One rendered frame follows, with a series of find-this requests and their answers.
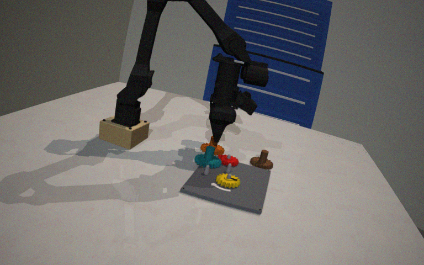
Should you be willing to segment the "red gear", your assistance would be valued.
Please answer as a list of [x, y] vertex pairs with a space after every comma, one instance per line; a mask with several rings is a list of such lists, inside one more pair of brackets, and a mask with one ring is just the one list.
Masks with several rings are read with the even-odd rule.
[[231, 156], [231, 159], [228, 159], [227, 155], [221, 155], [218, 158], [221, 160], [223, 165], [228, 166], [228, 164], [231, 163], [232, 166], [235, 166], [235, 165], [237, 166], [237, 164], [238, 164], [238, 159], [236, 157], [233, 157], [233, 156]]

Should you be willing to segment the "orange gear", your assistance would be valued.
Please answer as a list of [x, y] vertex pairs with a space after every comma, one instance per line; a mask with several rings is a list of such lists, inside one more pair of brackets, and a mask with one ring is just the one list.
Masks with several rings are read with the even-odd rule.
[[203, 143], [202, 145], [201, 145], [201, 150], [203, 151], [203, 152], [206, 152], [206, 147], [207, 146], [212, 146], [212, 147], [214, 147], [215, 148], [215, 151], [214, 151], [214, 155], [216, 156], [216, 155], [222, 155], [222, 154], [224, 154], [224, 148], [222, 148], [222, 146], [220, 146], [220, 145], [217, 145], [218, 143], [217, 142], [214, 142], [214, 138], [213, 138], [213, 136], [211, 136], [211, 140], [210, 140], [210, 143], [208, 144], [208, 143]]

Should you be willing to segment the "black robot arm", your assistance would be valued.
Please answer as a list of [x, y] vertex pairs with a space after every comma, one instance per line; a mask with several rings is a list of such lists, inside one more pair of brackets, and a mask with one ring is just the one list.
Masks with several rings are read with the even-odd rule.
[[[206, 0], [147, 0], [147, 14], [136, 62], [126, 87], [116, 95], [115, 118], [111, 120], [112, 123], [129, 128], [140, 123], [141, 102], [138, 99], [144, 96], [148, 88], [152, 86], [152, 77], [155, 70], [150, 71], [150, 58], [159, 19], [168, 1], [188, 2], [213, 31], [224, 53], [244, 62], [244, 64], [234, 62], [234, 58], [222, 56], [221, 53], [218, 53], [217, 56], [212, 58], [219, 62], [217, 79], [238, 83], [240, 74], [240, 78], [243, 79], [245, 84], [266, 87], [268, 83], [268, 64], [251, 60], [246, 51], [245, 40], [224, 23]], [[239, 92], [239, 89], [238, 87], [235, 93], [233, 108], [240, 108], [251, 116], [258, 105], [251, 99], [249, 92], [242, 93]]]

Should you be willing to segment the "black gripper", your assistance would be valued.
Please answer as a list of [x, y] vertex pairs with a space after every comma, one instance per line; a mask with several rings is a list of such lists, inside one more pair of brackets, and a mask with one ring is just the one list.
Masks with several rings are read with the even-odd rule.
[[219, 142], [226, 126], [236, 120], [236, 110], [232, 106], [234, 106], [235, 93], [238, 89], [237, 84], [220, 79], [215, 80], [214, 93], [210, 97], [209, 113], [214, 142]]

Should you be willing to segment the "teal gear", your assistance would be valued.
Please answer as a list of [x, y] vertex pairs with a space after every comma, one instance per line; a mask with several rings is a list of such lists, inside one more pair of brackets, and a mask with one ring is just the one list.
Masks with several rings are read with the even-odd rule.
[[216, 168], [221, 166], [221, 160], [216, 156], [214, 156], [215, 148], [212, 146], [206, 147], [205, 154], [196, 155], [195, 162], [197, 164], [200, 164], [200, 166], [206, 167], [206, 165], [209, 165], [210, 168]]

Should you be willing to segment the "brown gear with handle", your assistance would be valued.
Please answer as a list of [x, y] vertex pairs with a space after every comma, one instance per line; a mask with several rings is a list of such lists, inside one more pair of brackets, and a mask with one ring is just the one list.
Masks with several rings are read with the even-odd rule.
[[251, 165], [262, 169], [272, 169], [273, 163], [268, 160], [268, 154], [269, 152], [267, 150], [262, 150], [260, 157], [251, 158]]

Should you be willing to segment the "yellow gear with black stripe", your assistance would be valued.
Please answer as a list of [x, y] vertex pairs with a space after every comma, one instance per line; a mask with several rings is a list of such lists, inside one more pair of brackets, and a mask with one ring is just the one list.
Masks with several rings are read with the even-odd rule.
[[218, 182], [218, 184], [221, 184], [221, 186], [229, 187], [229, 188], [231, 187], [235, 188], [240, 185], [240, 179], [238, 177], [235, 177], [235, 175], [234, 176], [231, 175], [231, 178], [228, 179], [226, 178], [227, 175], [228, 174], [222, 174], [222, 175], [219, 174], [216, 177], [216, 181]]

